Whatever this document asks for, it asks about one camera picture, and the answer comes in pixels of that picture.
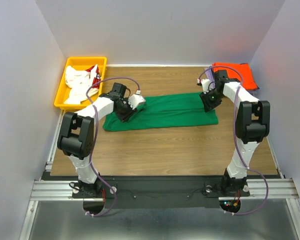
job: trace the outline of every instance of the cable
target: cable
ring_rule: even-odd
[[[204,70],[204,71],[201,73],[201,75],[199,76],[198,79],[200,80],[203,74],[205,74],[207,71],[209,71],[209,70],[211,70],[211,69],[214,69],[214,68],[225,68],[225,69],[230,69],[230,70],[236,72],[236,73],[239,75],[239,77],[241,78],[240,85],[238,86],[238,88],[237,88],[237,90],[236,90],[236,92],[235,92],[235,97],[234,97],[234,110],[233,110],[233,141],[234,141],[235,149],[236,149],[236,151],[237,151],[237,153],[238,153],[238,155],[239,155],[239,158],[240,158],[240,160],[241,160],[243,166],[245,166],[249,171],[259,174],[260,177],[264,180],[264,183],[265,183],[265,189],[266,189],[264,200],[263,200],[263,202],[261,203],[261,205],[258,206],[256,209],[251,210],[251,211],[248,211],[248,212],[242,212],[242,213],[240,213],[240,212],[234,213],[234,212],[229,212],[229,211],[225,211],[225,213],[229,213],[229,214],[232,214],[232,215],[239,215],[239,216],[240,216],[240,215],[242,216],[242,215],[252,214],[252,213],[255,213],[256,211],[258,211],[259,209],[261,209],[261,208],[265,205],[265,203],[266,203],[266,201],[267,201],[267,199],[268,199],[268,195],[269,195],[269,185],[268,185],[267,179],[265,178],[265,176],[264,176],[261,172],[259,172],[258,170],[255,170],[255,169],[251,169],[251,168],[248,167],[248,165],[245,163],[244,158],[243,158],[242,155],[241,155],[241,152],[239,151],[239,147],[238,147],[238,143],[237,143],[237,137],[236,137],[236,112],[237,112],[237,103],[238,103],[239,90],[240,90],[242,84],[244,83],[244,78],[242,77],[242,75],[240,74],[240,72],[238,72],[237,70],[235,70],[233,67],[230,67],[230,66],[224,66],[224,65],[218,65],[218,66],[210,66],[210,67],[208,67],[206,70]]]
[[[112,205],[111,205],[110,208],[108,208],[105,212],[100,212],[100,213],[98,213],[98,214],[91,214],[90,212],[84,210],[84,212],[85,212],[86,215],[89,215],[89,216],[91,216],[91,217],[93,217],[93,218],[95,218],[95,217],[101,217],[101,216],[106,215],[111,209],[113,209],[113,208],[116,206],[118,198],[117,198],[116,191],[112,188],[112,186],[110,186],[109,183],[107,183],[107,182],[106,182],[106,181],[98,174],[97,170],[95,169],[94,163],[92,162],[92,155],[93,155],[93,152],[94,152],[94,149],[95,149],[95,145],[96,145],[96,142],[97,142],[97,136],[98,136],[98,130],[99,130],[99,116],[98,116],[98,110],[97,110],[96,106],[93,105],[94,101],[92,101],[92,99],[91,99],[91,97],[89,97],[88,93],[89,93],[89,91],[90,91],[93,87],[95,87],[96,85],[99,85],[100,83],[103,83],[103,82],[106,82],[106,81],[109,81],[109,80],[115,80],[115,79],[128,79],[128,80],[131,80],[131,81],[133,81],[133,82],[136,83],[136,85],[138,86],[138,90],[140,91],[140,85],[139,85],[139,83],[138,83],[136,80],[134,80],[134,79],[132,79],[132,78],[130,78],[130,77],[120,76],[120,77],[111,77],[111,78],[107,78],[107,79],[98,81],[98,82],[96,82],[95,84],[93,84],[91,87],[89,87],[88,90],[87,90],[86,93],[85,93],[86,97],[88,98],[88,100],[90,101],[90,103],[91,103],[91,105],[92,105],[92,107],[93,107],[93,109],[94,109],[94,112],[95,112],[95,119],[96,119],[96,121],[95,121],[96,123],[95,123],[95,133],[94,133],[93,145],[92,145],[91,153],[90,153],[90,155],[89,155],[89,165],[91,165],[91,169],[92,169],[92,171],[94,172],[94,174],[97,176],[97,178],[100,179],[100,181],[101,181],[104,185],[106,185],[106,186],[113,192],[113,196],[114,196],[114,201],[113,201]]]
[[[213,81],[209,83],[209,85],[208,85],[208,91],[210,91],[210,89],[209,89],[210,85],[213,84],[213,83],[214,83]]]
[[[239,190],[238,190],[238,194],[239,194],[239,197],[238,197],[238,200],[235,202],[235,204],[238,204],[240,201],[240,191]]]
[[[238,190],[238,192],[237,192],[237,193],[235,193],[235,195],[234,195],[234,199],[231,201],[231,203],[233,203],[233,202],[236,200],[236,198],[237,198],[237,194],[238,194],[238,200],[240,199],[240,191]]]
[[[129,98],[131,95],[131,91],[130,91],[130,88],[126,88],[126,89],[129,91],[129,96],[127,97],[127,98]]]
[[[75,186],[75,182],[71,181],[69,183],[69,187],[80,192],[80,188]]]

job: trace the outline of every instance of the red cloth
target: red cloth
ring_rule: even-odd
[[[246,90],[259,89],[259,87],[257,86],[257,84],[254,81],[254,77],[252,76],[252,72],[251,72],[251,69],[250,69],[248,63],[237,64],[237,63],[215,62],[214,64],[212,64],[212,66],[219,66],[219,65],[231,67],[231,68],[237,70],[244,79],[242,86]],[[228,77],[230,79],[238,79],[241,82],[239,75],[235,71],[232,71],[231,69],[227,69],[224,67],[215,67],[212,70],[214,72],[216,72],[218,70],[226,70],[226,72],[228,73]]]
[[[90,73],[91,70],[92,70],[94,67],[95,67],[95,66],[89,67],[86,71],[87,71],[88,73]],[[96,83],[98,83],[98,82],[101,81],[101,77],[100,77],[99,67],[98,67],[98,66],[96,67],[96,71],[95,71],[95,72],[96,72],[96,77],[93,79],[92,85],[94,85],[94,84],[96,84]],[[100,84],[94,86],[93,89],[99,89],[99,87],[100,87]]]

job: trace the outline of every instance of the green towel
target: green towel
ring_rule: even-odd
[[[215,110],[205,112],[199,94],[148,96],[129,121],[121,122],[113,112],[106,116],[103,129],[118,132],[218,124]]]

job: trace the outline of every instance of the wooden surface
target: wooden surface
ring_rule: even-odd
[[[108,67],[105,77],[132,77],[139,82],[141,94],[147,97],[200,92],[202,88],[196,85],[196,79],[202,70],[202,67]],[[136,89],[129,80],[118,82],[132,92]],[[112,85],[113,81],[105,82],[104,92],[110,91]],[[94,166],[102,175],[113,176],[223,175],[235,150],[233,107],[224,98],[216,108],[219,123],[207,126],[107,132],[101,127],[102,119],[93,152]],[[264,174],[277,174],[266,139],[256,149],[250,167]],[[76,175],[71,161],[59,149],[50,174]]]

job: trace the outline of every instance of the orange basket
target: orange basket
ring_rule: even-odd
[[[66,85],[65,81],[65,75],[66,75],[66,68],[68,66],[73,67],[75,70],[86,70],[90,68],[91,66],[94,66],[98,64],[99,72],[101,75],[101,80],[105,78],[106,74],[106,64],[107,64],[107,58],[103,56],[72,56],[69,57],[66,61],[64,71],[62,74],[62,78],[59,84],[58,91],[56,93],[55,99],[54,99],[54,106],[57,108],[60,108],[62,110],[81,110],[85,107],[89,106],[91,103],[89,100],[82,101],[81,104],[64,104],[65,100],[69,97],[70,87]],[[100,83],[99,91],[97,94],[93,95],[91,99],[95,101],[99,95],[103,93],[103,86],[104,83]]]

